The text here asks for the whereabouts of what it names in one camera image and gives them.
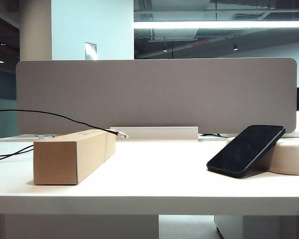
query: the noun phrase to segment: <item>desk leg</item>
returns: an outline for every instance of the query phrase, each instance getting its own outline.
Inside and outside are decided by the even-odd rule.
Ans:
[[[215,216],[224,239],[298,239],[299,216]]]
[[[0,239],[158,239],[155,215],[4,215]]]

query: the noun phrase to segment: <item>desk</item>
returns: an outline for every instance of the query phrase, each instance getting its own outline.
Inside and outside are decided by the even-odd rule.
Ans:
[[[0,153],[30,143],[0,142]],[[225,141],[117,142],[75,186],[34,186],[32,153],[0,162],[0,215],[299,215],[299,176],[207,171]]]

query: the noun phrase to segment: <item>ceiling lamp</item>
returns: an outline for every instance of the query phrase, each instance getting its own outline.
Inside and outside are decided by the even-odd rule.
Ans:
[[[299,28],[299,21],[137,21],[134,29]]]

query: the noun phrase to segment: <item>cable connector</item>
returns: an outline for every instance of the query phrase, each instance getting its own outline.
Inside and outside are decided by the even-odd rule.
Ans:
[[[117,136],[119,136],[121,138],[129,138],[129,136],[126,133],[123,133],[123,132],[118,132]]]

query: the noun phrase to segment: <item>black cable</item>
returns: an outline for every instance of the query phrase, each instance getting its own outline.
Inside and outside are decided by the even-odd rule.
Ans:
[[[113,133],[115,135],[118,135],[119,132],[115,132],[115,131],[112,131],[112,130],[109,130],[109,129],[104,129],[104,128],[100,128],[100,127],[97,127],[97,126],[94,126],[94,125],[90,125],[88,123],[85,123],[85,122],[81,122],[81,121],[77,121],[75,119],[71,119],[67,116],[63,116],[63,115],[59,115],[59,114],[56,114],[56,113],[51,113],[51,112],[46,112],[46,111],[34,111],[34,110],[16,110],[16,109],[7,109],[7,110],[0,110],[0,112],[7,112],[7,111],[18,111],[18,112],[35,112],[35,113],[42,113],[42,114],[47,114],[47,115],[52,115],[52,116],[58,116],[58,117],[62,117],[62,118],[65,118],[67,120],[70,120],[70,121],[73,121],[73,122],[76,122],[76,123],[80,123],[80,124],[84,124],[88,127],[91,127],[91,128],[96,128],[96,129],[100,129],[100,130],[103,130],[103,131],[106,131],[108,133]]]
[[[213,134],[213,133],[202,133],[202,136],[216,136],[216,137],[220,137],[220,138],[228,138],[225,136],[221,136],[220,134]]]
[[[33,145],[30,145],[30,146],[28,146],[28,147],[25,147],[25,148],[23,148],[23,149],[20,149],[19,151],[15,152],[15,153],[6,154],[4,157],[1,157],[2,155],[0,155],[0,157],[1,157],[0,160],[3,160],[3,159],[5,159],[5,158],[9,158],[9,157],[14,156],[14,155],[18,155],[18,154],[21,154],[21,153],[27,153],[27,152],[30,152],[30,151],[33,150],[33,148],[30,149],[30,150],[27,150],[27,151],[24,151],[24,150],[27,149],[27,148],[31,148],[31,147],[33,147]]]

